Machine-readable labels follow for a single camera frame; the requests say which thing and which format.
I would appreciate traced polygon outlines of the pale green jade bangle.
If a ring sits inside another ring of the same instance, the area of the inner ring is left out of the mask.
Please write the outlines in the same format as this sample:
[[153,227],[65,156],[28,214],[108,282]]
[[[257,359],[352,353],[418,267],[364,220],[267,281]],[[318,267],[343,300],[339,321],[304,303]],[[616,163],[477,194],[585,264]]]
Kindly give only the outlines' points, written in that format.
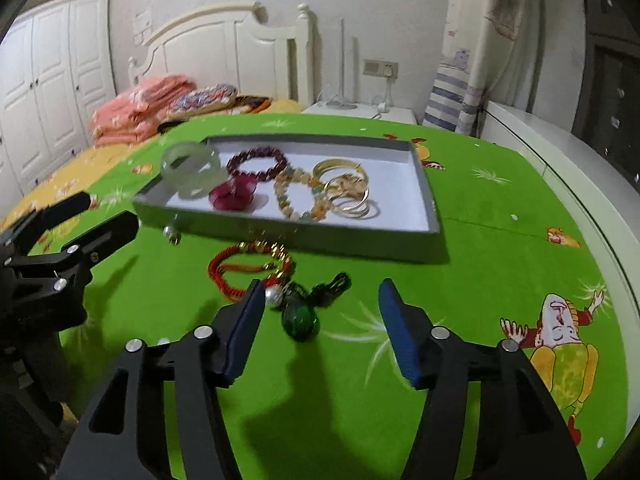
[[185,198],[207,195],[229,177],[213,145],[198,142],[179,142],[166,148],[160,158],[160,175]]

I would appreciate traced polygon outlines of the red rose flower brooch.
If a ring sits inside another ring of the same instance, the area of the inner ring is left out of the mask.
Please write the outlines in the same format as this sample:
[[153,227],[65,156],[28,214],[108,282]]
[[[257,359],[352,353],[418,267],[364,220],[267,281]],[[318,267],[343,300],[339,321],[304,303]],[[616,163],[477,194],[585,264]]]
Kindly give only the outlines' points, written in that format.
[[217,210],[241,211],[253,201],[257,180],[249,174],[230,177],[208,194],[209,203]]

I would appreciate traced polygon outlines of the large gold bangle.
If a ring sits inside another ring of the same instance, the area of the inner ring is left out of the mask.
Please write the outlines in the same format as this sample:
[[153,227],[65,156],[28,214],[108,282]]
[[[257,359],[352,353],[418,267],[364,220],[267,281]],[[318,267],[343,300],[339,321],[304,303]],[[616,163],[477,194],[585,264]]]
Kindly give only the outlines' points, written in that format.
[[355,162],[346,158],[327,158],[320,160],[314,165],[311,170],[311,174],[320,180],[326,174],[331,176],[338,176],[339,174],[349,174],[364,182],[369,182],[369,177],[364,171],[363,166],[359,162]]

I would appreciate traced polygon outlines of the small white pearl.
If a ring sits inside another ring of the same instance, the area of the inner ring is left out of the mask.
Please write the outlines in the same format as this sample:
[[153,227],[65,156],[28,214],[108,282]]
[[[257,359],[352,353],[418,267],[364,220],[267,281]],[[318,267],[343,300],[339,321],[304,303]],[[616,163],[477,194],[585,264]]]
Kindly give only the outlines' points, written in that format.
[[163,236],[167,238],[171,245],[178,245],[181,242],[181,233],[175,226],[164,226]]

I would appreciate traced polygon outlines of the folded pink blanket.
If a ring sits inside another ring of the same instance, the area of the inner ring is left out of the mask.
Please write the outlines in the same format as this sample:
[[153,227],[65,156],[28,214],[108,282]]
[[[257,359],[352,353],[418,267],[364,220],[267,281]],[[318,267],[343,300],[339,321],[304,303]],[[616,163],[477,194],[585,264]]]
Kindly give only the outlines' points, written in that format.
[[89,129],[94,145],[139,144],[152,138],[171,102],[194,89],[184,75],[143,79],[93,112]]

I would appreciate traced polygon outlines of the white wardrobe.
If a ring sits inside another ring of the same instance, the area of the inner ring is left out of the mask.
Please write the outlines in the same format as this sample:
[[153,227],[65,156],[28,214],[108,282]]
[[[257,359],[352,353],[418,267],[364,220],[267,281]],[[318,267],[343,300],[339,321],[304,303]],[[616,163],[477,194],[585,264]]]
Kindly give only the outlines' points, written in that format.
[[52,0],[1,41],[1,214],[93,144],[93,112],[115,96],[110,0]]

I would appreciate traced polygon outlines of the green cartoon tablecloth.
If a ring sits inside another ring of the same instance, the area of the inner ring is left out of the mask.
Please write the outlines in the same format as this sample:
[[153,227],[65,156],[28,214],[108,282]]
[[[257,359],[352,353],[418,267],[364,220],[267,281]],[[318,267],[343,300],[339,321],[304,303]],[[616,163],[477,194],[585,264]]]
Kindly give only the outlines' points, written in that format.
[[[294,278],[304,286],[346,272],[352,287],[320,310],[321,332],[310,344],[288,338],[278,312],[262,318],[244,374],[220,392],[243,479],[399,479],[426,392],[410,388],[392,360],[378,312],[384,278],[434,322],[493,347],[503,336],[500,318],[534,328],[548,294],[582,310],[594,292],[608,292],[574,219],[521,155],[430,128],[303,115],[212,117],[170,130],[91,185],[98,204],[44,234],[34,252],[54,252],[112,214],[132,210],[134,193],[157,174],[169,145],[258,132],[424,141],[430,159],[444,166],[424,169],[442,234],[419,246],[424,264],[294,252]],[[63,333],[81,374],[68,401],[77,415],[127,340],[176,339],[227,302],[207,265],[231,243],[184,234],[172,247],[163,238],[160,229],[142,226],[133,243],[97,266],[85,293],[86,325]],[[626,432],[626,356],[613,304],[605,296],[591,324],[578,328],[599,351],[593,390],[575,422],[589,479]]]

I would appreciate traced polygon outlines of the patterned pillow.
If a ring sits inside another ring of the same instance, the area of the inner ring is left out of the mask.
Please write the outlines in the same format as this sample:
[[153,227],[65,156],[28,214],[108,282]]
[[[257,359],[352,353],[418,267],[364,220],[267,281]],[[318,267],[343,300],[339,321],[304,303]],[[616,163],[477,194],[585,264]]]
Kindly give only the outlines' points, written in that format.
[[169,115],[201,115],[232,105],[238,97],[239,90],[232,84],[216,84],[192,90],[175,98],[168,106]]

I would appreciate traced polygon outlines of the orange black folded cloth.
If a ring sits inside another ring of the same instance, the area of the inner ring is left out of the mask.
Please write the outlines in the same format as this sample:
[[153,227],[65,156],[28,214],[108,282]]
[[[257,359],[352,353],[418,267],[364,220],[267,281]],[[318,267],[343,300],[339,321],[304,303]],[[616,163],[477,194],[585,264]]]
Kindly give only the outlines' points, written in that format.
[[198,110],[168,113],[158,125],[157,133],[164,134],[170,129],[198,117],[258,114],[270,107],[271,104],[272,99],[266,96],[238,96],[232,104],[219,108],[213,108],[209,105]]

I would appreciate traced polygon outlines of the white bed headboard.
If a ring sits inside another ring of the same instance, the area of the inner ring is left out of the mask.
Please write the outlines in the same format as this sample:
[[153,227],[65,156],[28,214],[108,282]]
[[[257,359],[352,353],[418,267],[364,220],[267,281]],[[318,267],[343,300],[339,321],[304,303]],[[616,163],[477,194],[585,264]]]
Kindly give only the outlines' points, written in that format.
[[128,61],[129,83],[179,74],[198,88],[232,84],[244,94],[314,104],[314,30],[309,6],[292,25],[258,20],[255,1],[214,4],[163,24],[145,40],[146,57]]

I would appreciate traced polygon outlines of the grey shallow tray box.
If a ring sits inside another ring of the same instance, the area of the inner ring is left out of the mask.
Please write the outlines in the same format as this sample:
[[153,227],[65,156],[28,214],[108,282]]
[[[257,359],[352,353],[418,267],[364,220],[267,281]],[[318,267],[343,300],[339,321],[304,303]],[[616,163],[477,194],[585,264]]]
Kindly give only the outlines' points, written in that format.
[[331,200],[320,220],[311,208],[320,198],[309,185],[272,182],[257,185],[242,211],[215,209],[208,194],[185,198],[155,177],[132,199],[147,226],[175,226],[181,234],[224,240],[269,240],[303,252],[443,264],[449,255],[436,204],[414,147],[407,141],[303,133],[249,133],[209,136],[222,162],[251,148],[277,148],[296,172],[311,172],[320,160],[359,162],[369,177],[369,194],[360,209],[347,197]]

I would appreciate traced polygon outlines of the white desk lamp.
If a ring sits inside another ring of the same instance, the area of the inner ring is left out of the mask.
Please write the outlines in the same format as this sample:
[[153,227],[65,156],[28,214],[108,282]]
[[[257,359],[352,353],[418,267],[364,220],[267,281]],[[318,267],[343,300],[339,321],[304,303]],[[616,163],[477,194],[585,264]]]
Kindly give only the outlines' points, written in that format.
[[345,21],[338,23],[338,85],[337,94],[332,96],[326,106],[334,110],[356,110],[357,105],[349,102],[345,96]]

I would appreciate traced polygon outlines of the white nightstand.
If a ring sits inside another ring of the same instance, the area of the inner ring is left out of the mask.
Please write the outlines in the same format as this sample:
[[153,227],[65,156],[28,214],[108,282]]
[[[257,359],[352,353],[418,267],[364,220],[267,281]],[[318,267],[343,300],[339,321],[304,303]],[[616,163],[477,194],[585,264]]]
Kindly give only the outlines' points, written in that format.
[[413,111],[408,108],[392,107],[388,112],[382,113],[378,111],[376,106],[363,103],[358,103],[355,108],[337,108],[329,107],[325,102],[318,102],[303,110],[303,113],[385,120],[386,122],[399,122],[413,126],[418,123]]

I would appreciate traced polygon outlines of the striped boat curtain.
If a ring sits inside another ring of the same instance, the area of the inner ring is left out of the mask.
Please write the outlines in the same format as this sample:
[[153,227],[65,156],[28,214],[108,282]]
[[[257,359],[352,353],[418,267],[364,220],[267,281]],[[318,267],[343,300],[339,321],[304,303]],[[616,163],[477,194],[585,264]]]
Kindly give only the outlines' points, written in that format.
[[526,0],[448,0],[442,55],[423,123],[469,136],[506,69]]

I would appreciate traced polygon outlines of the grey wall socket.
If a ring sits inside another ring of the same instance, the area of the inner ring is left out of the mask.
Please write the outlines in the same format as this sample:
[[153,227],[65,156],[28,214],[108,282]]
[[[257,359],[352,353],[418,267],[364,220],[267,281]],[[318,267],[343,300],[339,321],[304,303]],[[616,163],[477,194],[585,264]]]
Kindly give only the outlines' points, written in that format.
[[380,60],[364,60],[363,73],[371,77],[395,79],[398,74],[398,64]]

